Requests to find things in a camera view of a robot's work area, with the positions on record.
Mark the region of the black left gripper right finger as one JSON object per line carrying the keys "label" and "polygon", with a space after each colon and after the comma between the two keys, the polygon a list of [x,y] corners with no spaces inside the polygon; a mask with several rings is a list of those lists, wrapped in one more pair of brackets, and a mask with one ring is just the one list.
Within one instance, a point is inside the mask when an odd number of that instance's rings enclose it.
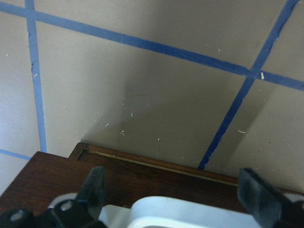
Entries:
{"label": "black left gripper right finger", "polygon": [[304,196],[279,191],[253,169],[240,170],[237,193],[239,202],[263,228],[304,226]]}

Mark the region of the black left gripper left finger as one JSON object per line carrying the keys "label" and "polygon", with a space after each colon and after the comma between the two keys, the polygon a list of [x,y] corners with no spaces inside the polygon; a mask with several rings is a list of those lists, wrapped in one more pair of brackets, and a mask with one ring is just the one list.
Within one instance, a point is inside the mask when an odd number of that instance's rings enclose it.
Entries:
{"label": "black left gripper left finger", "polygon": [[56,197],[38,216],[26,208],[1,213],[2,228],[105,228],[99,220],[106,198],[106,172],[102,166],[91,169],[78,193]]}

